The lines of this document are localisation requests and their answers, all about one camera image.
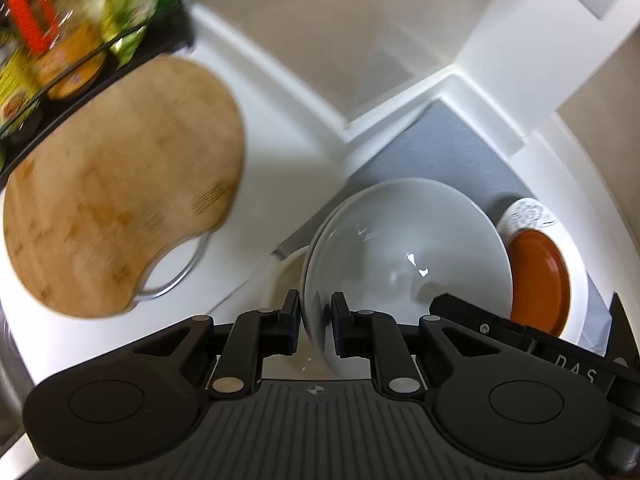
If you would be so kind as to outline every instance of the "white plate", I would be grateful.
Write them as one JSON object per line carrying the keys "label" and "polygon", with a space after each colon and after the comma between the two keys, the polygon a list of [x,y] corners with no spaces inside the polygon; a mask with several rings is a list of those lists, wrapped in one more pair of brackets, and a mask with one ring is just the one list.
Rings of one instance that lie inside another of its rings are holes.
{"label": "white plate", "polygon": [[335,214],[338,211],[340,211],[340,209],[342,209],[346,204],[351,202],[358,195],[359,195],[359,193],[356,193],[355,195],[352,195],[352,196],[348,197],[347,199],[343,200],[342,202],[340,202],[336,206],[336,208],[327,215],[327,217],[324,219],[324,221],[322,221],[322,223],[320,224],[320,227],[318,228],[318,230],[314,234],[314,237],[311,239],[311,243],[306,247],[305,261],[302,264],[302,272],[300,273],[300,287],[299,287],[299,290],[300,290],[300,299],[301,300],[302,300],[302,298],[304,298],[304,295],[305,295],[305,280],[306,280],[306,272],[307,272],[307,270],[309,268],[309,260],[311,259],[311,254],[313,253],[314,249],[316,248],[316,244],[318,243],[318,238],[320,238],[320,235],[324,232],[324,229],[326,228],[326,226],[329,223],[329,221],[331,220],[331,218],[333,218],[335,216]]}
{"label": "white plate", "polygon": [[[271,283],[266,288],[262,307],[278,310],[289,289],[296,288],[300,270],[308,247],[297,250],[279,263]],[[262,362],[262,378],[287,381],[331,381],[336,377],[324,358],[309,342],[304,330],[300,330],[298,348],[292,356],[273,355]]]}
{"label": "white plate", "polygon": [[534,198],[522,198],[509,206],[497,225],[505,246],[522,229],[544,233],[556,244],[569,273],[569,315],[560,339],[577,344],[582,334],[589,302],[589,281],[584,262],[571,235],[546,206]]}
{"label": "white plate", "polygon": [[330,219],[310,256],[303,301],[310,339],[340,377],[368,377],[367,360],[335,355],[322,306],[336,291],[353,311],[379,310],[403,324],[417,324],[444,292],[511,314],[511,268],[491,221],[464,194],[421,178],[360,192]]}

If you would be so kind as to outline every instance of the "plate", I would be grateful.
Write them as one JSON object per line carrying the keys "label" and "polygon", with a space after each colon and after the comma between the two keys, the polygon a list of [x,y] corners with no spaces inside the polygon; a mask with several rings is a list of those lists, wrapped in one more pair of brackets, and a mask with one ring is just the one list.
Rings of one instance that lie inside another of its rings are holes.
{"label": "plate", "polygon": [[[282,308],[290,289],[300,281],[300,270],[308,247],[303,247],[280,262],[271,283],[267,286],[262,307]],[[292,356],[273,355],[262,362],[262,378],[287,381],[331,381],[336,377],[318,350],[311,345],[304,330],[298,336],[298,348]]]}
{"label": "plate", "polygon": [[589,281],[584,262],[574,240],[558,218],[534,198],[517,200],[504,212],[497,225],[505,246],[523,229],[534,229],[544,233],[556,245],[569,273],[569,315],[560,339],[577,344],[582,335],[589,302]]}

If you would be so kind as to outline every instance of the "kitchen counter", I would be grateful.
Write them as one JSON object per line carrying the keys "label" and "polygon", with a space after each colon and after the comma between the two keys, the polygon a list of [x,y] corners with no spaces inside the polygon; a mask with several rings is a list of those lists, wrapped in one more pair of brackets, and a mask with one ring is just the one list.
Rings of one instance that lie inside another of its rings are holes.
{"label": "kitchen counter", "polygon": [[[241,109],[245,166],[231,214],[184,282],[162,298],[109,319],[75,319],[44,308],[16,279],[7,252],[0,251],[0,301],[35,383],[186,317],[208,312],[345,182],[340,161],[332,159],[300,124],[210,48],[198,42],[192,52],[178,55],[216,73]],[[4,191],[0,202],[2,214]],[[148,285],[175,275],[194,247],[194,242],[187,242],[168,254],[151,273]],[[231,322],[236,314],[226,307],[216,313],[216,322]]]}

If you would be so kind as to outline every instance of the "orange plate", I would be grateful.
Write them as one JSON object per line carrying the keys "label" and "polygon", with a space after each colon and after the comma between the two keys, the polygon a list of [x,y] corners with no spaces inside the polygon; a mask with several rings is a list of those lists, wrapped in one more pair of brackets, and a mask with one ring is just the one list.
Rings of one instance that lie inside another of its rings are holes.
{"label": "orange plate", "polygon": [[562,254],[540,231],[524,229],[508,249],[513,274],[511,320],[559,336],[569,315],[569,274]]}

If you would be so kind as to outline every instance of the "metal screw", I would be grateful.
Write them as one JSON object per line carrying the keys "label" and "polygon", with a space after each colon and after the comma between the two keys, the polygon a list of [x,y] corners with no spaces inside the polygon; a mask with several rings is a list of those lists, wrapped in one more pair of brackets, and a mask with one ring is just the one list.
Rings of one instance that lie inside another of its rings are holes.
{"label": "metal screw", "polygon": [[237,377],[220,377],[211,383],[211,387],[220,394],[234,394],[244,388],[244,381]]}
{"label": "metal screw", "polygon": [[412,394],[420,389],[420,383],[411,377],[396,377],[389,381],[389,389],[396,394]]}

